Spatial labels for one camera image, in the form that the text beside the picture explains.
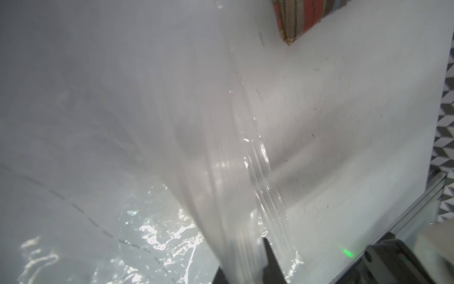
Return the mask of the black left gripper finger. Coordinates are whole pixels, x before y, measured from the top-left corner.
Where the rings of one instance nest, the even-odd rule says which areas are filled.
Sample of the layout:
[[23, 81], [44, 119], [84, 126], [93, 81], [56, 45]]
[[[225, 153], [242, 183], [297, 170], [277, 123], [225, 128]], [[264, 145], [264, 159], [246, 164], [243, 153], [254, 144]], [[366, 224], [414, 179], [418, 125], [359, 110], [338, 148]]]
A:
[[273, 249], [271, 248], [270, 242], [266, 238], [263, 238], [263, 241], [268, 259], [268, 265], [263, 270], [263, 284], [286, 284], [287, 282], [274, 255]]

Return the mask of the clear plastic vacuum bag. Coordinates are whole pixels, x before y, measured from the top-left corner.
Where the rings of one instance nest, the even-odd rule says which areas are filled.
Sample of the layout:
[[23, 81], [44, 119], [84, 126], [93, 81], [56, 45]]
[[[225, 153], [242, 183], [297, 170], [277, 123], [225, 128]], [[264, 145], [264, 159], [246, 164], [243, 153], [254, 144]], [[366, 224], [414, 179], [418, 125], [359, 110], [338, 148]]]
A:
[[1, 282], [249, 283], [290, 241], [271, 1], [1, 2]]

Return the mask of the red plaid shirt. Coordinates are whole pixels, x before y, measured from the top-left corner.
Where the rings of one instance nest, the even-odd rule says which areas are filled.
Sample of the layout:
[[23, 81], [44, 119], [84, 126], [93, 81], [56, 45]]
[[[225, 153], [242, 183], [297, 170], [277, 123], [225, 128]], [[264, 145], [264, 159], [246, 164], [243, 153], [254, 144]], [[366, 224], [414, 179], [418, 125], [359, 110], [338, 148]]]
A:
[[274, 0], [273, 7], [282, 40], [293, 44], [323, 18], [348, 4], [349, 0]]

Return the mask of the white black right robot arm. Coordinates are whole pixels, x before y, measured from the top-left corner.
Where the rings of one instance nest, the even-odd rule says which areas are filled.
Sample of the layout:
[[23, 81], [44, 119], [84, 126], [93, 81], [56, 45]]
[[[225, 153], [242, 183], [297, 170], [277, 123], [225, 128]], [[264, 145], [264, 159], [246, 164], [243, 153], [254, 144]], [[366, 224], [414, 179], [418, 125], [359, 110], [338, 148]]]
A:
[[424, 229], [411, 249], [399, 239], [369, 245], [335, 284], [452, 284], [454, 221]]

